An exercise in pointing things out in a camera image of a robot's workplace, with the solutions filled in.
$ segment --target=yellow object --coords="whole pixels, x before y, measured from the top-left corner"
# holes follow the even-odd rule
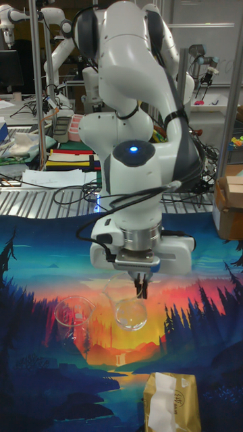
[[[166,142],[167,141],[167,139],[162,137],[162,135],[160,135],[155,129],[153,131],[152,137],[155,140],[155,142]]]

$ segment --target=wire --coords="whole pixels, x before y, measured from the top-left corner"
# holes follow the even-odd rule
[[[104,215],[99,215],[98,217],[96,217],[96,218],[92,219],[91,221],[87,222],[85,225],[83,225],[82,227],[80,227],[78,229],[78,231],[76,232],[77,239],[84,240],[84,241],[90,242],[90,243],[99,244],[101,247],[103,247],[105,249],[106,256],[107,256],[107,261],[108,262],[113,262],[114,259],[115,259],[114,255],[112,255],[110,249],[107,247],[106,244],[104,244],[102,242],[98,242],[97,240],[95,240],[93,238],[82,237],[82,236],[80,236],[80,233],[86,227],[88,227],[89,225],[91,225],[94,222],[97,222],[99,219],[102,219],[103,217],[106,217],[108,215],[112,215],[112,214],[116,213],[117,211],[124,210],[124,209],[126,209],[128,207],[131,207],[132,205],[139,204],[139,203],[142,203],[143,201],[151,199],[151,198],[155,197],[156,195],[159,195],[160,193],[162,193],[166,188],[167,188],[166,186],[162,186],[162,187],[158,187],[158,188],[151,188],[151,189],[148,189],[148,190],[141,190],[141,191],[135,192],[133,194],[127,195],[125,198],[129,198],[129,197],[132,197],[132,196],[138,196],[138,195],[141,195],[141,194],[143,194],[145,196],[142,196],[141,198],[139,198],[137,200],[134,200],[132,202],[127,202],[126,204],[118,206],[118,207],[116,207],[114,209],[108,210]]]
[[[7,177],[8,179],[10,179],[10,180],[13,180],[13,181],[17,181],[17,182],[19,182],[19,183],[23,183],[23,184],[28,184],[28,185],[30,185],[30,186],[36,186],[37,188],[43,188],[43,189],[56,189],[56,188],[51,188],[51,187],[49,187],[49,186],[41,186],[41,185],[38,185],[38,184],[33,184],[33,183],[28,183],[28,182],[23,182],[23,180],[16,180],[14,177],[10,177],[10,175],[7,175],[7,174],[1,174],[0,173],[0,176],[2,177],[2,178],[4,178],[4,177]]]
[[[49,32],[51,33],[52,39],[55,39],[55,36],[54,36],[54,34],[52,33],[51,29],[47,26],[47,22],[46,22],[46,20],[45,20],[44,14],[43,14],[43,21],[44,21],[44,23],[45,23],[45,26],[48,28]]]
[[[7,184],[9,184],[9,186],[11,186],[12,188],[14,187],[11,183],[9,183],[5,178],[2,179],[4,182],[6,182]]]
[[[57,199],[56,199],[57,194],[59,194],[61,191],[69,189],[69,188],[81,189],[84,196],[82,196],[81,198],[79,198],[77,200],[68,201],[68,202],[57,201]],[[60,189],[55,191],[55,193],[53,195],[53,201],[55,204],[58,204],[58,205],[70,205],[70,204],[79,203],[80,201],[85,200],[88,203],[96,203],[102,210],[108,211],[102,205],[100,205],[96,200],[92,200],[92,199],[88,200],[87,199],[87,196],[89,196],[90,194],[94,194],[98,189],[100,190],[100,187],[99,187],[98,183],[96,183],[96,182],[85,183],[84,185],[65,186],[65,187],[60,188]]]
[[[29,108],[30,113],[27,111],[22,111],[24,108]],[[32,114],[33,117],[36,117],[37,111],[36,111],[36,102],[35,101],[31,101],[28,103],[25,103],[20,109],[18,109],[15,113],[11,114],[10,117],[13,117],[17,114]]]

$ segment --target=tissue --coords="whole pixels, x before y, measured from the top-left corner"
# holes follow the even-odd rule
[[[156,392],[151,398],[148,426],[155,432],[176,432],[174,400],[176,378],[155,373]]]

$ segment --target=glass beaker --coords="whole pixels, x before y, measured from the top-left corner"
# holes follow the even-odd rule
[[[108,297],[115,320],[127,331],[141,329],[147,321],[147,312],[142,298],[138,298],[133,279],[127,273],[113,276],[105,285],[103,293]]]
[[[88,322],[94,310],[95,305],[80,296],[64,298],[55,307],[61,343],[70,354],[79,354],[89,340]]]

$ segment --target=paper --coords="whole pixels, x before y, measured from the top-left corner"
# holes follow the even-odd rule
[[[7,102],[7,101],[0,101],[0,109],[2,108],[10,108],[15,107],[13,103]]]
[[[155,432],[176,432],[176,378],[156,372],[155,384],[156,392],[151,398],[148,426]]]
[[[65,188],[66,186],[79,186],[96,180],[96,173],[85,173],[81,169],[71,171],[32,171],[23,173],[23,182],[31,183],[28,187],[46,186],[48,188]]]

